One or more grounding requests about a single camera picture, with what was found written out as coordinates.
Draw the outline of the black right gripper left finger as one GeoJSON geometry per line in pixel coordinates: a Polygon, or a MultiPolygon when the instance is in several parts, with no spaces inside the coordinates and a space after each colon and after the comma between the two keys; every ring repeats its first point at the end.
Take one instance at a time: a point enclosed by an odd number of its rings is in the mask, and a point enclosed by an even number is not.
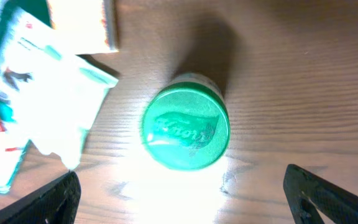
{"type": "Polygon", "coordinates": [[[0,223],[74,223],[81,185],[73,171],[0,210],[0,223]]]}

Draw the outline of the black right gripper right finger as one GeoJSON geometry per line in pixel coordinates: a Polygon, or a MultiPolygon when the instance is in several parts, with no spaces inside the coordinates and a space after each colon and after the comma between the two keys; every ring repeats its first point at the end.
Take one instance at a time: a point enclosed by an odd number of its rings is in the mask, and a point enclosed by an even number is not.
{"type": "Polygon", "coordinates": [[[334,223],[358,223],[358,196],[300,166],[287,166],[283,189],[296,224],[323,223],[320,213],[334,223]]]}

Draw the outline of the mint green wipes pack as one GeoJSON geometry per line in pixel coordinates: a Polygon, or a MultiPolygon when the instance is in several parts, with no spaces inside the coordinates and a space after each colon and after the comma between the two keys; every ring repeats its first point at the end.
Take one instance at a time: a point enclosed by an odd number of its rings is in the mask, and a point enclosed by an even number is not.
{"type": "Polygon", "coordinates": [[[18,6],[0,15],[0,100],[26,138],[68,169],[117,78],[71,53],[49,26],[18,6]]]}

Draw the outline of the white jar green lid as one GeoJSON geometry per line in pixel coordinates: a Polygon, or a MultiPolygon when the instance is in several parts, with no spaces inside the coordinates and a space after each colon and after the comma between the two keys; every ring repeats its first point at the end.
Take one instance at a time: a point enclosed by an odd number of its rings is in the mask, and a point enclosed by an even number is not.
{"type": "Polygon", "coordinates": [[[200,170],[218,161],[230,141],[223,95],[210,78],[184,73],[145,108],[140,136],[145,150],[173,170],[200,170]]]}

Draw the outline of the small orange box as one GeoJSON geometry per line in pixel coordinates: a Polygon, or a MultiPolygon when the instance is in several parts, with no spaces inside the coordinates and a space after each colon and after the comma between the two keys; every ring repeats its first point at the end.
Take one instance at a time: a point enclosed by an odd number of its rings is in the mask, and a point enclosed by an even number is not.
{"type": "Polygon", "coordinates": [[[77,55],[119,51],[115,0],[47,0],[50,22],[77,55]]]}

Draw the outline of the green 3M package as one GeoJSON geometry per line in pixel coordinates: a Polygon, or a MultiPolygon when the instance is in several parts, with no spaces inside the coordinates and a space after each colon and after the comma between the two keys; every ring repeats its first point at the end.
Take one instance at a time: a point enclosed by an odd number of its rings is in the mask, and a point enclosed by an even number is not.
{"type": "Polygon", "coordinates": [[[20,91],[31,84],[47,62],[45,38],[50,35],[47,2],[0,1],[0,193],[11,182],[23,160],[29,141],[18,112],[25,108],[20,91]]]}

